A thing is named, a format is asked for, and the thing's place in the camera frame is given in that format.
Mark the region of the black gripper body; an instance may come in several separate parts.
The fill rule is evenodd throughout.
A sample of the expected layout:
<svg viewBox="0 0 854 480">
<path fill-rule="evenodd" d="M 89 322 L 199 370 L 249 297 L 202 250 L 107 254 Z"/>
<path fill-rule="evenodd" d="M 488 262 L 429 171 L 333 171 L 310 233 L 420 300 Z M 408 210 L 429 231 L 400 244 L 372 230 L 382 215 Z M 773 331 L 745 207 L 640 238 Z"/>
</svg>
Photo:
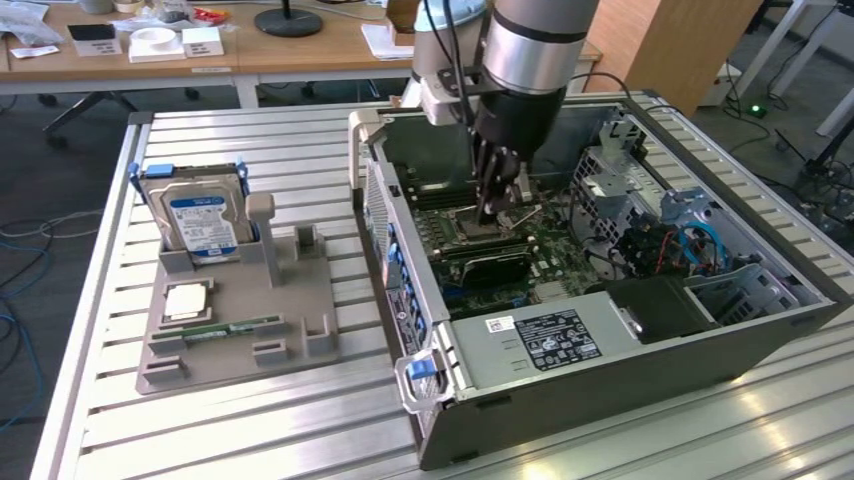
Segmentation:
<svg viewBox="0 0 854 480">
<path fill-rule="evenodd" d="M 473 146 L 506 147 L 520 156 L 533 156 L 546 142 L 566 98 L 566 88 L 546 95 L 498 91 L 480 97 Z"/>
</svg>

